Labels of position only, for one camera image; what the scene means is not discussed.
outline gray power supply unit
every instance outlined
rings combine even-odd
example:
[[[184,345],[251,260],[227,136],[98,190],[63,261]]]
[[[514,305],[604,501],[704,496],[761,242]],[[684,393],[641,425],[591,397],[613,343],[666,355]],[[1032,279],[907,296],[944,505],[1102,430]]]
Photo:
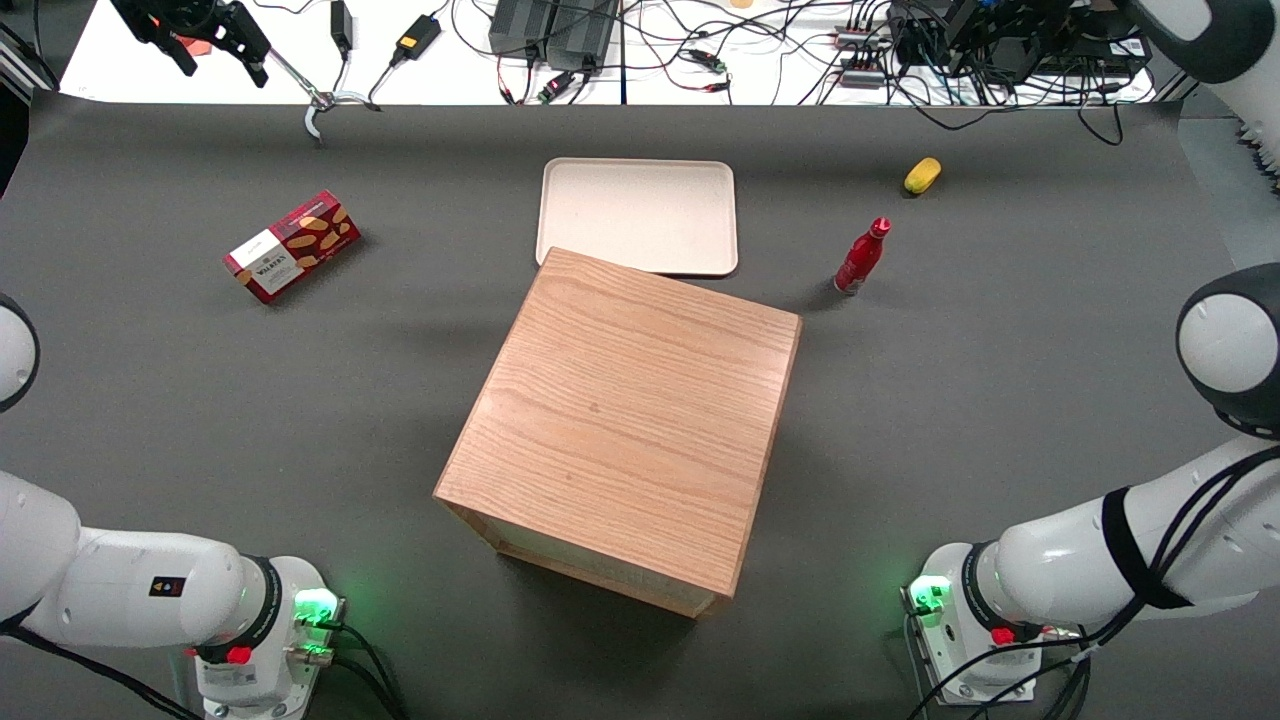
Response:
[[[562,72],[604,65],[617,0],[557,0],[543,58]]]
[[[554,9],[554,0],[498,0],[489,23],[489,50],[515,54],[534,47],[540,53],[552,33]]]

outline wooden crate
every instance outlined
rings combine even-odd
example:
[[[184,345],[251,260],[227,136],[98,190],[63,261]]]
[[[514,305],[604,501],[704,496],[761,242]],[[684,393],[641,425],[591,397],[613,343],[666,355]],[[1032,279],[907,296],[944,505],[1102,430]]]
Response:
[[[434,496],[499,552],[700,616],[737,587],[799,337],[553,250]]]

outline white table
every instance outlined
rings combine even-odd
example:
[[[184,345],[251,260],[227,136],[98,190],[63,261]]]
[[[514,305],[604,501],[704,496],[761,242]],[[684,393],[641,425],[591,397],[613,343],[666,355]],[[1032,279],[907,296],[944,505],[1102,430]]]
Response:
[[[268,9],[244,0],[257,19],[262,31],[275,49],[297,69],[306,74],[321,90],[330,90],[338,76],[340,60],[329,37],[329,8],[324,0],[312,0],[310,8],[294,15],[282,9]],[[280,3],[298,9],[307,0],[260,0]],[[356,37],[352,51],[352,65],[343,83],[346,90],[367,92],[378,76],[387,68],[393,45],[399,35],[420,14],[429,14],[440,6],[443,0],[347,0],[355,17]],[[379,90],[375,100],[383,105],[500,105],[498,95],[495,58],[479,54],[463,44],[463,37],[471,45],[488,50],[489,19],[479,8],[492,12],[495,0],[452,0],[456,3],[440,12],[438,19],[444,35],[439,37],[417,61],[401,65]],[[713,20],[728,19],[731,15],[749,18],[760,13],[774,13],[760,18],[762,22],[778,27],[783,22],[786,4],[778,0],[760,0],[751,8],[739,10],[727,4],[723,9],[699,4],[691,0],[671,0],[680,19],[689,27]],[[814,35],[832,32],[836,26],[844,26],[850,17],[847,4],[812,6],[804,9],[788,27],[787,35],[794,38],[780,42],[773,37],[751,35],[740,29],[731,35],[721,59],[732,73],[732,101],[739,105],[780,105],[796,104],[826,72],[827,64],[836,56],[835,40],[817,37],[806,44],[806,50],[794,51],[796,42]],[[882,22],[887,4],[874,9],[876,23]],[[627,20],[648,32],[678,38],[686,33],[680,28],[671,10],[660,0],[645,0],[643,5],[628,12]],[[696,40],[686,47],[714,53],[722,36]],[[653,67],[668,60],[676,50],[676,42],[650,38],[653,49],[634,28],[626,32],[626,60],[632,68]],[[306,104],[307,95],[274,63],[268,63],[270,81],[266,87],[257,88],[244,73],[239,61],[215,50],[211,55],[197,58],[200,69],[195,77],[184,77],[174,63],[155,46],[137,42],[116,15],[110,0],[99,0],[90,15],[84,33],[81,36],[76,54],[72,56],[63,78],[63,92],[91,100],[110,102],[211,102],[211,104]],[[621,64],[621,45],[618,26],[614,24],[609,65]],[[526,68],[522,58],[507,58],[502,63],[503,76],[512,92],[517,96],[525,87]],[[672,77],[684,85],[703,86],[723,79],[703,70],[692,63],[677,60],[668,68]],[[534,73],[530,96],[552,77],[558,74],[545,64],[539,64]],[[582,96],[580,104],[613,105],[620,102],[620,70],[608,69],[596,76]],[[902,88],[915,96],[918,104],[977,105],[978,96],[969,81],[950,81],[946,90],[942,81],[927,68],[911,68],[913,78],[905,78]],[[1043,78],[1061,82],[1061,78]],[[1066,81],[1078,85],[1078,81]],[[1152,91],[1149,74],[1139,76],[1129,87],[1108,95],[1108,101],[1133,102],[1149,96]],[[906,92],[888,90],[850,90],[836,88],[828,97],[831,105],[909,105],[913,99]],[[818,99],[814,92],[806,104]],[[627,100],[635,105],[723,105],[730,96],[724,92],[701,94],[678,88],[667,81],[659,69],[631,69],[627,72]],[[1010,104],[1037,104],[1061,101],[1061,96],[1044,90],[1024,88],[1016,97],[1001,100]]]

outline metal clamp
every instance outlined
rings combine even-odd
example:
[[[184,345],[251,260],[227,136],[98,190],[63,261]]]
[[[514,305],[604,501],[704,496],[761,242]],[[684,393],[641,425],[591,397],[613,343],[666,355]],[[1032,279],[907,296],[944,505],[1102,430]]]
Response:
[[[355,92],[351,90],[338,90],[334,92],[325,92],[315,86],[311,81],[306,78],[297,68],[289,64],[283,55],[275,51],[273,47],[268,56],[276,61],[284,72],[293,78],[293,82],[298,83],[298,87],[306,91],[311,97],[311,104],[307,105],[307,111],[302,117],[302,126],[306,128],[307,135],[310,135],[316,141],[316,147],[324,147],[324,138],[320,136],[320,128],[316,127],[316,115],[320,113],[328,113],[338,105],[364,105],[366,109],[375,113],[381,113],[383,109],[374,104],[369,96]]]

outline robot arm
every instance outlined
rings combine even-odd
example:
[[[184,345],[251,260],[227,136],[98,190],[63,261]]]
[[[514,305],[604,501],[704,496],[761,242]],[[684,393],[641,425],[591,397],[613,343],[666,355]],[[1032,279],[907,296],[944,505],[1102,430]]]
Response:
[[[27,393],[38,361],[35,327],[0,295],[0,411]],[[184,646],[207,712],[278,720],[306,712],[340,612],[305,560],[241,555],[187,534],[84,528],[65,500],[0,471],[0,635]]]
[[[1046,628],[1110,621],[1135,597],[1146,605],[1139,618],[1208,615],[1280,585],[1280,263],[1197,291],[1179,316],[1178,354],[1197,391],[1245,436],[996,541],[934,551],[906,597],[934,683],[946,680],[943,702],[984,702],[1020,684],[1039,666],[1034,643]],[[1239,480],[1167,574],[1151,573],[1180,509],[1229,468],[1240,468]],[[1197,512],[1204,497],[1193,503]],[[1027,650],[960,670],[1014,643]],[[1023,687],[1018,700],[1030,700],[1034,683]]]
[[[178,36],[207,41],[239,59],[253,79],[266,85],[262,63],[271,51],[271,42],[237,0],[111,0],[138,42],[151,42],[173,58],[187,77],[196,73],[196,60]]]
[[[1280,158],[1280,0],[1116,0],[1160,50],[1226,102],[1265,159]]]

